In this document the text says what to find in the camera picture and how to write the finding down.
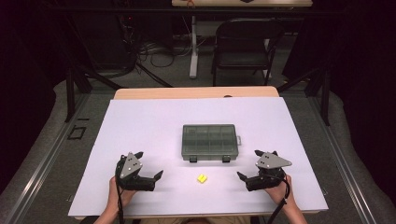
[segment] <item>black chair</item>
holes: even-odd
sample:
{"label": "black chair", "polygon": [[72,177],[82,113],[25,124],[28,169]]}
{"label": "black chair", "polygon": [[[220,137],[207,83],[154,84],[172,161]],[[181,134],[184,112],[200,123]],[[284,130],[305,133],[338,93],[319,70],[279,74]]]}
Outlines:
{"label": "black chair", "polygon": [[268,83],[276,43],[283,36],[283,26],[264,19],[232,19],[216,31],[212,63],[213,86],[218,69],[262,70],[264,85]]}

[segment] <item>yellow cube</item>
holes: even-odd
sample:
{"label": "yellow cube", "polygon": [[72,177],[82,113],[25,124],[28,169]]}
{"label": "yellow cube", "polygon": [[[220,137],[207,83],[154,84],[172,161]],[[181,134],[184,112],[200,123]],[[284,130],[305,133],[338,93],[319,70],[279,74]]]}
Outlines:
{"label": "yellow cube", "polygon": [[204,184],[204,182],[207,180],[207,176],[206,175],[199,175],[198,176],[198,181],[201,183],[201,184]]}

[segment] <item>table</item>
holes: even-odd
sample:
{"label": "table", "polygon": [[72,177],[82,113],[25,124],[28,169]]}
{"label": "table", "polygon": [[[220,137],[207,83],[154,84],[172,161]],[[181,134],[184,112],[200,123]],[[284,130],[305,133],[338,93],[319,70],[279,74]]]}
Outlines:
{"label": "table", "polygon": [[[254,0],[249,3],[241,0],[172,0],[174,7],[311,7],[311,0]],[[196,78],[198,66],[197,48],[197,20],[192,16],[191,21],[191,65],[190,78]]]}
{"label": "table", "polygon": [[[242,145],[235,161],[198,161],[181,157],[182,125],[233,123]],[[106,206],[108,179],[120,155],[144,151],[142,176],[163,177],[152,192],[138,192],[124,215],[209,217],[262,215],[276,205],[261,190],[247,191],[236,172],[254,176],[255,149],[276,150],[292,161],[285,171],[304,212],[328,209],[304,152],[289,110],[273,87],[205,87],[117,91],[97,136],[70,217],[98,216]],[[204,184],[196,178],[205,174]]]}

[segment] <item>white paper sheet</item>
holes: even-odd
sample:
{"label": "white paper sheet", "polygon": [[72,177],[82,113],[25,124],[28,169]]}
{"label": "white paper sheet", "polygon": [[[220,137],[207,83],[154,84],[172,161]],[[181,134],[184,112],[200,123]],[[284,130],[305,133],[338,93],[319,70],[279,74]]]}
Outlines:
{"label": "white paper sheet", "polygon": [[[234,124],[241,137],[236,161],[189,163],[181,156],[184,124]],[[108,180],[120,155],[144,152],[141,176],[163,177],[152,192],[138,192],[124,207],[126,217],[271,213],[276,205],[263,190],[247,191],[237,171],[258,172],[254,150],[274,151],[293,163],[293,191],[303,211],[327,210],[289,110],[280,97],[176,100],[113,100],[93,146],[69,211],[98,216],[106,206]],[[199,174],[207,176],[204,184]]]}

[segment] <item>human hand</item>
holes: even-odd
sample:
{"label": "human hand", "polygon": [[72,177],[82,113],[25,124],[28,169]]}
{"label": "human hand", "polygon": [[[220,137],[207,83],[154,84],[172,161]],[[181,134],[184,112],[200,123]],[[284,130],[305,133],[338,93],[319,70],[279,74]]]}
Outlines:
{"label": "human hand", "polygon": [[[136,190],[124,190],[120,188],[122,206],[126,206],[132,197],[137,193]],[[108,198],[105,211],[95,221],[95,224],[113,223],[119,212],[119,194],[117,192],[116,177],[111,177],[109,181]]]}
{"label": "human hand", "polygon": [[[305,217],[294,200],[293,189],[291,187],[291,176],[286,175],[285,180],[290,185],[290,194],[286,200],[286,204],[283,205],[282,209],[285,215],[288,217],[290,224],[306,224],[307,222]],[[274,203],[280,204],[285,198],[286,187],[286,183],[282,181],[278,186],[265,189],[265,191],[270,195]]]}

